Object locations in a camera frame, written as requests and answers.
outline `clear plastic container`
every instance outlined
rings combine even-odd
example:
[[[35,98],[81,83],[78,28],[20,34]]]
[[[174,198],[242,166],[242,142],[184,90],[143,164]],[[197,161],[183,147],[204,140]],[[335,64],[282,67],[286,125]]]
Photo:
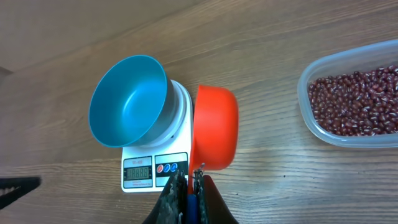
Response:
[[[298,103],[305,124],[316,137],[341,147],[398,147],[398,134],[376,136],[337,136],[321,128],[315,121],[308,99],[311,81],[329,75],[354,71],[366,72],[377,67],[398,65],[398,40],[390,40],[329,55],[311,63],[302,73],[297,85]]]

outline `button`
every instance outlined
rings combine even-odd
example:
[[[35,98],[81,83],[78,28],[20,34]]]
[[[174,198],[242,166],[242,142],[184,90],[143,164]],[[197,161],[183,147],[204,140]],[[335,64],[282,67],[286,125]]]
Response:
[[[172,171],[172,172],[175,172],[176,170],[177,170],[177,164],[176,163],[173,163],[172,164],[172,167],[170,168],[170,170]]]
[[[163,165],[161,164],[161,165],[157,166],[156,172],[161,173],[162,171],[163,171]]]
[[[170,164],[164,165],[164,172],[170,171]]]

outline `wooden tabletop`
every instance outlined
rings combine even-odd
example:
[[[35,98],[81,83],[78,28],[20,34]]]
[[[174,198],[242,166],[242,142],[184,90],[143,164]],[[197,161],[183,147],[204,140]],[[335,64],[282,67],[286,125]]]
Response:
[[[308,64],[395,39],[397,12],[397,1],[196,1],[7,76],[0,177],[43,183],[0,211],[0,223],[140,223],[149,214],[159,193],[123,193],[121,150],[88,127],[96,84],[135,54],[157,58],[193,100],[198,84],[236,95],[236,156],[206,173],[240,223],[398,223],[397,149],[329,145],[308,130],[297,100]]]

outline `orange plastic scoop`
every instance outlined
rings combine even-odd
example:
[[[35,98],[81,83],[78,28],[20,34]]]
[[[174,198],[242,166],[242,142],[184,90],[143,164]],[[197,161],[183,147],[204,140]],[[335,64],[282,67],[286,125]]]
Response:
[[[231,91],[199,85],[193,116],[188,194],[192,194],[193,171],[221,170],[232,162],[238,141],[238,102]]]

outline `tilted blue plastic bowl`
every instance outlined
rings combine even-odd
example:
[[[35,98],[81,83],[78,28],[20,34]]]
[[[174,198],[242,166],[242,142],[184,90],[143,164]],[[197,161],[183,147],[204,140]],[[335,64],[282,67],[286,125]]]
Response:
[[[88,121],[105,146],[144,145],[170,126],[175,105],[172,82],[161,64],[135,55],[114,65],[98,83]]]

